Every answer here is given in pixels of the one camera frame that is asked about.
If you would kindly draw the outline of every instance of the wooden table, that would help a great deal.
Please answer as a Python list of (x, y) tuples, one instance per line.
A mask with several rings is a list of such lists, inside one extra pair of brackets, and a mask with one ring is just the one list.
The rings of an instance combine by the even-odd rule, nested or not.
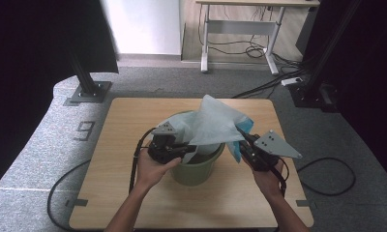
[[(203, 22), (203, 46), (200, 69), (203, 73), (208, 72), (208, 34), (240, 34), (240, 35), (265, 35), (270, 36), (269, 43), (263, 49), (271, 69), (272, 75), (279, 74), (272, 56), (273, 47), (281, 28), (284, 10), (286, 7), (318, 7), (318, 0), (196, 0), (196, 3), (206, 6)], [(212, 20), (209, 16), (211, 5), (228, 6), (268, 6), (280, 7), (276, 21), (233, 21), (233, 20)]]
[[(221, 100), (254, 120), (253, 132), (272, 129), (283, 136), (273, 104), (268, 100)], [(132, 158), (137, 141), (167, 117), (198, 110), (200, 99), (115, 99), (70, 218), (75, 229), (107, 226), (128, 195)], [(292, 159), (286, 200), (308, 226), (313, 225)], [(135, 228), (255, 228), (277, 226), (272, 211), (257, 188), (249, 167), (237, 163), (227, 149), (216, 160), (203, 184), (186, 187), (166, 173), (146, 196)]]

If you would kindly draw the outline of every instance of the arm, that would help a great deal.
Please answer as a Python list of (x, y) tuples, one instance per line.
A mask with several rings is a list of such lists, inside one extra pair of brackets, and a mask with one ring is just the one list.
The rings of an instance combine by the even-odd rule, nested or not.
[[(276, 169), (282, 172), (283, 163), (281, 160), (276, 165)], [(309, 231), (308, 227), (306, 227), (282, 196), (278, 178), (270, 171), (257, 172), (252, 170), (252, 172), (257, 186), (272, 208), (281, 232)]]
[(137, 165), (137, 177), (133, 190), (112, 218), (105, 232), (133, 231), (142, 201), (148, 191), (156, 185), (165, 172), (181, 162), (180, 158), (174, 159), (163, 165), (152, 160), (147, 149), (142, 149)]

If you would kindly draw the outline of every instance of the green bucket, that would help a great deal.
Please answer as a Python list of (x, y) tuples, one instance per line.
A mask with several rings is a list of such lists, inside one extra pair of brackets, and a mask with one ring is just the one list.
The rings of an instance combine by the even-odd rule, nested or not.
[(173, 179), (184, 186), (204, 183), (212, 173), (215, 160), (223, 152), (224, 143), (209, 155), (196, 154), (188, 163), (180, 163), (170, 170)]

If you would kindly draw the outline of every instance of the white wall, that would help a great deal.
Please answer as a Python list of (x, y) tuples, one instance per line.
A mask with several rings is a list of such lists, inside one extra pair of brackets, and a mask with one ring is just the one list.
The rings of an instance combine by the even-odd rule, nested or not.
[(180, 0), (101, 0), (117, 53), (181, 55)]

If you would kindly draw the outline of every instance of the wire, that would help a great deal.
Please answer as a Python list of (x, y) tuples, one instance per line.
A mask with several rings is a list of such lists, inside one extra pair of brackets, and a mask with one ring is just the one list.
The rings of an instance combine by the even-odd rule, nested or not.
[[(202, 42), (202, 39), (200, 38), (200, 22), (201, 22), (201, 17), (202, 17), (202, 5), (200, 6), (200, 11), (199, 11), (199, 20), (198, 20), (198, 26), (197, 26), (197, 35), (199, 37), (199, 42), (200, 44), (203, 45), (203, 42)], [(218, 49), (218, 48), (215, 48), (213, 46), (208, 46), (208, 49), (214, 49), (214, 50), (217, 50), (219, 51), (220, 53), (223, 53), (223, 54), (226, 54), (226, 55), (242, 55), (242, 54), (247, 54), (249, 57), (251, 58), (260, 58), (260, 57), (263, 57), (264, 56), (264, 52), (260, 52), (260, 51), (263, 51), (263, 48), (264, 46), (258, 44), (258, 43), (254, 43), (252, 42), (252, 39), (253, 39), (254, 35), (252, 36), (252, 38), (249, 40), (249, 41), (236, 41), (236, 42), (226, 42), (226, 43), (213, 43), (213, 42), (209, 42), (207, 41), (207, 43), (209, 44), (213, 44), (213, 45), (228, 45), (228, 44), (251, 44), (251, 46), (247, 47), (245, 49), (245, 51), (242, 51), (242, 52), (226, 52), (226, 51), (223, 51), (221, 49)], [(251, 52), (253, 51), (258, 51), (260, 54), (257, 55), (257, 56), (253, 56), (251, 55)]]
[(141, 139), (139, 139), (138, 143), (136, 144), (136, 148), (135, 148), (135, 152), (134, 152), (134, 157), (133, 157), (133, 168), (131, 170), (130, 187), (129, 187), (128, 193), (130, 193), (133, 190), (133, 188), (134, 188), (136, 165), (138, 163), (138, 157), (139, 157), (139, 153), (140, 153), (141, 148), (142, 148), (143, 140), (145, 140), (146, 136), (148, 136), (148, 134), (151, 131), (153, 131), (154, 129), (155, 128), (152, 128), (149, 131), (147, 131), (146, 133), (144, 133), (142, 135)]
[(276, 87), (277, 87), (278, 85), (279, 85), (279, 83), (276, 84), (276, 85), (272, 88), (271, 93), (266, 97), (266, 99), (270, 99), (270, 97), (273, 95), (273, 92), (275, 92), (275, 89), (276, 89)]
[(281, 193), (284, 197), (284, 194), (286, 193), (286, 180), (282, 176), (282, 174), (275, 168), (275, 166), (268, 166), (269, 170), (278, 178), (279, 182), (281, 183)]
[(253, 94), (255, 92), (258, 92), (258, 91), (262, 91), (262, 90), (265, 90), (265, 89), (269, 89), (269, 88), (272, 88), (272, 87), (275, 87), (277, 86), (283, 79), (286, 79), (286, 78), (291, 78), (291, 77), (294, 77), (294, 76), (298, 76), (299, 74), (303, 73), (304, 71), (301, 71), (301, 70), (298, 70), (298, 71), (295, 71), (295, 72), (289, 72), (289, 73), (284, 73), (278, 77), (276, 77), (275, 79), (271, 80), (271, 81), (268, 81), (256, 88), (253, 88), (251, 90), (248, 90), (248, 91), (245, 91), (243, 93), (240, 93), (238, 95), (235, 95), (233, 96), (232, 98), (233, 99), (238, 99), (238, 98), (241, 98), (241, 97), (245, 97), (247, 95), (250, 95), (250, 94)]
[(315, 193), (318, 193), (318, 194), (321, 194), (321, 195), (326, 195), (326, 196), (338, 196), (338, 195), (342, 195), (346, 192), (348, 192), (349, 190), (351, 190), (353, 188), (353, 186), (356, 184), (356, 174), (354, 173), (353, 169), (344, 161), (342, 161), (341, 159), (337, 159), (337, 158), (321, 158), (321, 159), (316, 159), (312, 162), (309, 162), (308, 164), (302, 166), (301, 168), (297, 169), (296, 171), (297, 172), (300, 172), (302, 170), (304, 170), (305, 168), (319, 162), (319, 161), (323, 161), (323, 160), (335, 160), (335, 161), (338, 161), (340, 162), (341, 164), (343, 164), (345, 167), (347, 167), (347, 169), (349, 170), (349, 172), (351, 173), (352, 177), (353, 177), (353, 180), (351, 181), (351, 183), (349, 184), (349, 186), (343, 190), (340, 190), (340, 191), (337, 191), (337, 192), (323, 192), (323, 191), (320, 191), (320, 190), (317, 190), (316, 188), (313, 188), (309, 185), (307, 185), (306, 183), (304, 183), (303, 181), (300, 181), (300, 183), (302, 184), (302, 186), (304, 186), (306, 189), (309, 189)]
[(251, 17), (252, 21), (254, 21), (256, 19), (256, 16), (259, 13), (259, 9), (261, 9), (261, 7), (256, 7), (256, 11), (254, 11), (254, 13), (252, 14), (252, 17)]
[(227, 19), (230, 19), (226, 13), (226, 5), (223, 5), (223, 12), (224, 12), (224, 15), (227, 17)]
[(284, 180), (287, 181), (287, 179), (289, 178), (289, 175), (290, 175), (289, 166), (287, 166), (287, 163), (282, 158), (279, 158), (279, 159), (283, 162), (284, 166), (286, 167), (287, 174), (286, 174), (286, 177), (284, 178)]
[(55, 189), (57, 189), (58, 185), (68, 176), (70, 175), (72, 172), (74, 172), (75, 170), (77, 170), (79, 167), (87, 164), (88, 162), (90, 162), (91, 160), (87, 160), (85, 162), (82, 162), (80, 163), (79, 165), (75, 166), (73, 169), (71, 169), (70, 171), (68, 171), (66, 174), (64, 174), (60, 179), (58, 179), (58, 181), (54, 184), (54, 186), (51, 188), (51, 191), (49, 192), (49, 195), (48, 195), (48, 199), (46, 201), (46, 213), (48, 214), (48, 217), (49, 219), (51, 220), (51, 222), (57, 226), (58, 228), (60, 229), (64, 229), (64, 230), (67, 230), (67, 231), (78, 231), (78, 230), (75, 230), (75, 229), (72, 229), (72, 228), (68, 228), (68, 227), (65, 227), (63, 226), (62, 224), (60, 224), (55, 218), (54, 216), (52, 215), (51, 213), (51, 199), (52, 199), (52, 195), (54, 194), (55, 192)]

